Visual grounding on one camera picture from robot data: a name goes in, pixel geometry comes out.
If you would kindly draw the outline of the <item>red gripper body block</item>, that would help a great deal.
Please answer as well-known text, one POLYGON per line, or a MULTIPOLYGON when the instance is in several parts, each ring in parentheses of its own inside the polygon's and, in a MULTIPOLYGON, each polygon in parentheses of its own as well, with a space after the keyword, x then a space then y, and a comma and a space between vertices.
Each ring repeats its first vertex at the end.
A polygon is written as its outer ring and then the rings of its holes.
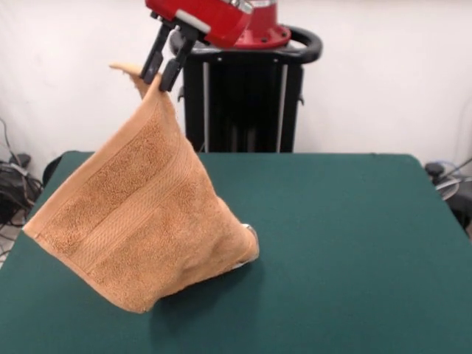
POLYGON ((145 5, 164 23, 220 48, 233 47, 250 23, 253 7, 247 1, 146 0, 145 5))

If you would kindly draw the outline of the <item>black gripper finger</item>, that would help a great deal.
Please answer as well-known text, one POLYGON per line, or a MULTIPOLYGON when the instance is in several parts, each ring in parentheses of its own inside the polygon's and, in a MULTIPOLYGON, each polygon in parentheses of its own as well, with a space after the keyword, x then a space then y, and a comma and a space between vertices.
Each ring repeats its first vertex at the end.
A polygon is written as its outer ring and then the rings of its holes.
POLYGON ((180 26, 180 33, 183 38, 181 48, 178 50, 176 56, 169 60, 161 77, 159 84, 160 91, 171 91, 174 83, 184 67, 188 55, 198 40, 199 32, 190 25, 182 24, 180 26))
POLYGON ((144 83, 152 83, 154 77, 158 73, 163 61, 162 50, 167 42, 171 30, 173 29, 170 26, 170 23, 157 13, 151 13, 150 16, 160 21, 162 25, 159 28, 156 39, 153 42, 149 55, 145 61, 144 66, 142 67, 140 77, 144 83))

